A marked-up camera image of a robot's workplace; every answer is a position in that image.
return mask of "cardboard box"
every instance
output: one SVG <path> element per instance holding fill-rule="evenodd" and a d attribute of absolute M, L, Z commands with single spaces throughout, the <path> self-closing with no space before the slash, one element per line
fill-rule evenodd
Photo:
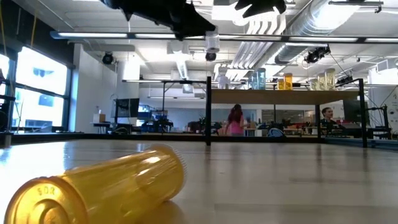
<path fill-rule="evenodd" d="M 106 121 L 105 114 L 94 114 L 93 123 L 102 123 Z"/>

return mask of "yellow plastic bottle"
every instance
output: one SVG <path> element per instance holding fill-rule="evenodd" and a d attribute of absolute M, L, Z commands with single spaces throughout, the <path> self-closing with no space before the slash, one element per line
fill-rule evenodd
<path fill-rule="evenodd" d="M 325 70 L 326 90 L 336 90 L 335 72 L 336 70 L 334 68 Z"/>
<path fill-rule="evenodd" d="M 293 74 L 285 73 L 284 74 L 284 81 L 285 81 L 285 90 L 293 90 Z"/>
<path fill-rule="evenodd" d="M 176 196 L 185 163 L 170 146 L 26 182 L 12 197 L 5 224 L 134 223 Z"/>
<path fill-rule="evenodd" d="M 284 90 L 285 89 L 285 81 L 283 78 L 278 79 L 278 90 Z"/>

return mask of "wooden floor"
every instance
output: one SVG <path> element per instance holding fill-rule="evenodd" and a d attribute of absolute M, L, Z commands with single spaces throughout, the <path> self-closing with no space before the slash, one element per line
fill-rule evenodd
<path fill-rule="evenodd" d="M 82 140 L 0 149 L 0 223 L 25 181 L 150 144 Z M 397 223 L 398 153 L 369 149 L 364 156 L 361 148 L 317 144 L 167 144 L 183 154 L 187 184 L 139 223 Z"/>

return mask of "pink shirt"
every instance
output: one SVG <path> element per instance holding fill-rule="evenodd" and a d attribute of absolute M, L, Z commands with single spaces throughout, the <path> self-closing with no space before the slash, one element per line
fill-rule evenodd
<path fill-rule="evenodd" d="M 232 121 L 231 122 L 231 134 L 243 134 L 243 127 L 241 127 L 240 122 Z"/>

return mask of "computer monitor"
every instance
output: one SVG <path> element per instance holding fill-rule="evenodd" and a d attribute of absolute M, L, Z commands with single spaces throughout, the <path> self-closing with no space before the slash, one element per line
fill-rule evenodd
<path fill-rule="evenodd" d="M 118 118 L 138 117 L 139 98 L 113 100 L 112 113 L 111 113 L 112 118 L 114 118 L 115 115 L 116 102 L 118 105 Z"/>
<path fill-rule="evenodd" d="M 360 123 L 361 122 L 361 103 L 359 100 L 343 100 L 344 120 Z M 368 103 L 365 102 L 366 124 L 370 124 Z"/>

